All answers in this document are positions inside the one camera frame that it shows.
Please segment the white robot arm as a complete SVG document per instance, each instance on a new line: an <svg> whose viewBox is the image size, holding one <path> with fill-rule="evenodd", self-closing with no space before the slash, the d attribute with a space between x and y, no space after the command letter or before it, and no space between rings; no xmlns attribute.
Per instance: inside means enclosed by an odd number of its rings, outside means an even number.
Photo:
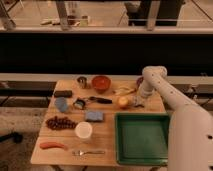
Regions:
<svg viewBox="0 0 213 171"><path fill-rule="evenodd" d="M213 171L213 116L172 86L164 66L142 70L139 94L156 90L173 109L168 133L168 171Z"/></svg>

